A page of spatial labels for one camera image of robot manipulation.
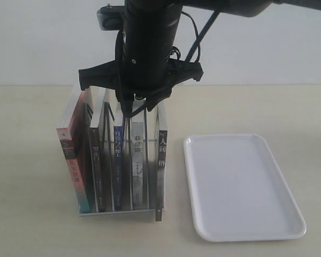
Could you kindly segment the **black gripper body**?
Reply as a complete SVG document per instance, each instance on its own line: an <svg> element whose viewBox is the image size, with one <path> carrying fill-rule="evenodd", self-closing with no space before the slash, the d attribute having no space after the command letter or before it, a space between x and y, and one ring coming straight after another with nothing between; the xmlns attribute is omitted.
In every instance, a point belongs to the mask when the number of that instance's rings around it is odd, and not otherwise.
<svg viewBox="0 0 321 257"><path fill-rule="evenodd" d="M151 111L160 101L170 97L172 88L182 82L193 79L200 81L203 69L199 62L170 58L159 72L152 73L147 69L124 70L117 61L110 61L98 66L79 70L81 90L91 86L114 90L116 98L136 94L146 99L148 111Z"/></svg>

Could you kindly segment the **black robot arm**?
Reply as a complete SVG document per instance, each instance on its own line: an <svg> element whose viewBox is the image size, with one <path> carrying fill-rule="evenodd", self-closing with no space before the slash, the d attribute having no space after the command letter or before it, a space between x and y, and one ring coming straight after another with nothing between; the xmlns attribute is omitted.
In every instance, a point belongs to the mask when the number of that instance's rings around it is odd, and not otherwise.
<svg viewBox="0 0 321 257"><path fill-rule="evenodd" d="M203 75L199 62L200 43L221 13L254 17L270 1L125 1L122 6L107 5L97 12L103 31L117 31L114 60L79 71L79 86L114 90L123 113L136 115L135 100L144 100L142 109L152 110L170 97L177 84ZM212 15L185 59L174 46L183 7L211 10Z"/></svg>

